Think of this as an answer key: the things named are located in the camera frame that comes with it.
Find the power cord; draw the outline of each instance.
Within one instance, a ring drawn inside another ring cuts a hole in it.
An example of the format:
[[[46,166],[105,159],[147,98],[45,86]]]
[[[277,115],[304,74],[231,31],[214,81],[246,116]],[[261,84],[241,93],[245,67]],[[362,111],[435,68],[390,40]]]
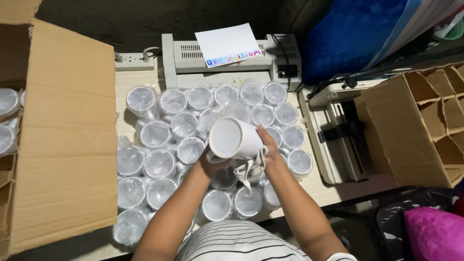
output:
[[[159,49],[159,47],[148,47],[147,49],[143,50],[143,61],[144,62],[149,62],[149,58],[152,56],[155,56],[154,54],[152,56],[148,56],[147,51],[153,50],[153,49]]]
[[[285,48],[282,46],[282,44],[280,43],[279,39],[277,39],[277,37],[271,33],[271,37],[272,39],[274,40],[274,43],[276,43],[277,45],[279,45],[279,47],[282,49],[282,51],[284,52],[284,56],[285,56],[285,59],[287,60],[287,65],[290,65],[290,62],[289,62],[289,57],[287,55],[287,52],[285,51]],[[289,85],[288,85],[288,89],[287,89],[287,92],[289,92],[289,89],[290,89],[290,75],[287,74],[287,78],[289,80]]]

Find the pink fabric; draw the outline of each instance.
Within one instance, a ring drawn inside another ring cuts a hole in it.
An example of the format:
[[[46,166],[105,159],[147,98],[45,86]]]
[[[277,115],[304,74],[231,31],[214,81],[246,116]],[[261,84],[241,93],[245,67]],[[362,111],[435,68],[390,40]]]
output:
[[[464,218],[428,207],[404,212],[415,261],[463,261]]]

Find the table surface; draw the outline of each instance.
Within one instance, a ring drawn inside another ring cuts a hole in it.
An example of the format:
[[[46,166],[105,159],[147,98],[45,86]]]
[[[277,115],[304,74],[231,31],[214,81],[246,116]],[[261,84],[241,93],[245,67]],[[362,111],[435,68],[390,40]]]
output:
[[[161,57],[155,58],[155,65],[162,64],[161,59]],[[164,80],[158,78],[158,68],[156,68],[156,66],[153,71],[116,72],[116,109],[119,113],[119,118],[117,120],[117,133],[119,136],[127,136],[131,141],[134,141],[134,139],[137,140],[134,129],[137,117],[126,109],[126,95],[134,86],[147,84],[153,85],[158,93],[161,93],[161,91],[166,88]],[[300,108],[300,104],[298,103],[298,98],[295,93],[289,93],[288,102],[298,109]],[[299,117],[300,121],[297,124],[305,130],[306,125],[303,123],[304,120],[301,110]],[[305,135],[305,143],[301,149],[311,154],[313,158],[313,169],[308,176],[304,177],[300,181],[300,184],[321,207],[398,187],[393,177],[387,175],[372,175],[369,177],[368,181],[361,183],[344,183],[335,186],[324,184],[321,180],[317,164],[314,161],[314,153],[308,135]],[[284,213],[282,209],[278,209],[273,212],[262,212],[250,220],[259,222],[281,217],[283,215]],[[107,244],[104,244],[103,246],[100,246],[73,260],[96,261],[129,252],[132,252],[132,249],[117,248],[113,246],[111,238],[108,238]]]

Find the ceramic mug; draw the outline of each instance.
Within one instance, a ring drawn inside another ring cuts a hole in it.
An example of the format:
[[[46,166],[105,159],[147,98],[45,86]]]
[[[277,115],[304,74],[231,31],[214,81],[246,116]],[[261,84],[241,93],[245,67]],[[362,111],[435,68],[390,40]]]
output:
[[[206,159],[211,163],[255,157],[264,146],[256,126],[234,117],[218,119],[211,128],[208,141],[211,151]]]

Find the finger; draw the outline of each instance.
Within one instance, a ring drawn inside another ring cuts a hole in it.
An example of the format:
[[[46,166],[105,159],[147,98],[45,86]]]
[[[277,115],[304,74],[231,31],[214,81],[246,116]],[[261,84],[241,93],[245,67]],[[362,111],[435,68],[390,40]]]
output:
[[[258,128],[256,129],[256,132],[258,133],[259,137],[263,140],[264,145],[266,146],[276,145],[276,142],[274,141],[272,136],[269,135],[269,133],[267,133],[267,131],[263,128],[262,125],[258,126]]]

